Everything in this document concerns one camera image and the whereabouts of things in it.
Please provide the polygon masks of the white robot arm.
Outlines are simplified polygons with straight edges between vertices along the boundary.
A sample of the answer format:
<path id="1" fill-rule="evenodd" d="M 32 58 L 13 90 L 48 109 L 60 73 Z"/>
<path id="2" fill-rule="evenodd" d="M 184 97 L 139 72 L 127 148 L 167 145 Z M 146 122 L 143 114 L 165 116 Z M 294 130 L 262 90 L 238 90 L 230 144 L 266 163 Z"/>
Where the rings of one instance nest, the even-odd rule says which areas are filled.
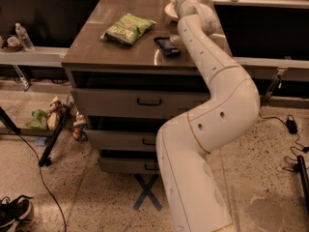
<path id="1" fill-rule="evenodd" d="M 156 154 L 176 232 L 237 232 L 206 155 L 247 132 L 260 98 L 248 72 L 210 39 L 218 20 L 201 0 L 174 0 L 178 33 L 211 98 L 166 122 Z"/>

